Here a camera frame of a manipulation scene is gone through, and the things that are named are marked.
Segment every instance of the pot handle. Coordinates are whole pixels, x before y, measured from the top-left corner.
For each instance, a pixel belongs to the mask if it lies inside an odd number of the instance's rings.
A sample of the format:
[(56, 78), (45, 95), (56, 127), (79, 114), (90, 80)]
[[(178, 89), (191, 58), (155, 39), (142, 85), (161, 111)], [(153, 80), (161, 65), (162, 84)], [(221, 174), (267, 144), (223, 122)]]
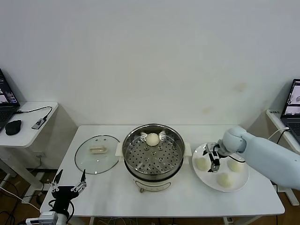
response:
[(192, 156), (191, 145), (188, 142), (184, 142), (184, 148), (183, 163), (189, 164), (189, 158)]
[(117, 145), (117, 149), (116, 149), (116, 156), (119, 157), (120, 161), (124, 161), (124, 157), (122, 154), (122, 146), (123, 146), (123, 143), (119, 142)]

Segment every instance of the steamed bun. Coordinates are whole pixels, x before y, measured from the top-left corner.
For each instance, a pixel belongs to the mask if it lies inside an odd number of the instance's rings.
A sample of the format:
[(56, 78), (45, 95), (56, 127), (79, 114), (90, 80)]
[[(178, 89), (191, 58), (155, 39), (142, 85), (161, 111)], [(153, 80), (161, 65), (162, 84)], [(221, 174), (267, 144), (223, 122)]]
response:
[(210, 169), (210, 164), (206, 158), (197, 158), (196, 165), (199, 170), (208, 171)]
[(227, 161), (227, 165), (231, 171), (236, 172), (236, 173), (240, 173), (244, 169), (243, 163), (239, 163), (237, 161), (234, 161), (233, 159), (229, 159)]
[(217, 176), (217, 183), (224, 188), (231, 188), (234, 185), (234, 180), (230, 174), (223, 172)]
[(155, 146), (159, 143), (159, 136), (155, 133), (148, 134), (146, 136), (146, 143), (149, 146)]

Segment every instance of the laptop screen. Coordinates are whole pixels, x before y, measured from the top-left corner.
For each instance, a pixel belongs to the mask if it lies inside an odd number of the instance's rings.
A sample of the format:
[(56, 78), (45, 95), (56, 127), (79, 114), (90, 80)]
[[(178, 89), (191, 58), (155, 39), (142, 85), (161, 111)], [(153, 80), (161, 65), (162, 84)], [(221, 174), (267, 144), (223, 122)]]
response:
[(0, 70), (0, 106), (11, 105), (11, 104), (19, 105), (2, 71)]
[(283, 117), (300, 117), (300, 79), (294, 79), (287, 98)]

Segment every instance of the laptop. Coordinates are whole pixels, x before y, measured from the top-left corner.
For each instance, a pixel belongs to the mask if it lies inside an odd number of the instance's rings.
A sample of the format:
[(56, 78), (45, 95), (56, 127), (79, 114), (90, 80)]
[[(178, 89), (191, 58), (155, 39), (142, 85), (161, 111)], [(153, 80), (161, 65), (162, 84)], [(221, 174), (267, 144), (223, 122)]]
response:
[(281, 121), (289, 127), (292, 135), (300, 143), (300, 79), (294, 79), (292, 82)]
[(0, 131), (5, 127), (19, 107), (20, 104), (0, 69)]

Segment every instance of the robotic arm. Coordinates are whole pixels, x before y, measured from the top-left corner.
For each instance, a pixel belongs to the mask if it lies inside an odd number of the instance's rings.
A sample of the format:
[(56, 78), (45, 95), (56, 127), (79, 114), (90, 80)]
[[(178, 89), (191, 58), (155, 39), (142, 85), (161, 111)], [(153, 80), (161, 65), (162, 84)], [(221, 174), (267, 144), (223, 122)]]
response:
[[(42, 212), (39, 218), (26, 219), (26, 225), (66, 225), (74, 213), (72, 199), (86, 188), (85, 170), (82, 173), (80, 182), (76, 186), (58, 186), (61, 170), (54, 178), (52, 185), (52, 196), (54, 197), (48, 204), (52, 207), (49, 212)], [(69, 204), (72, 205), (73, 212), (68, 212)]]
[(241, 127), (227, 130), (217, 145), (207, 146), (205, 153), (210, 155), (210, 172), (218, 171), (219, 158), (236, 153), (276, 184), (300, 190), (300, 155), (267, 139), (255, 137)]

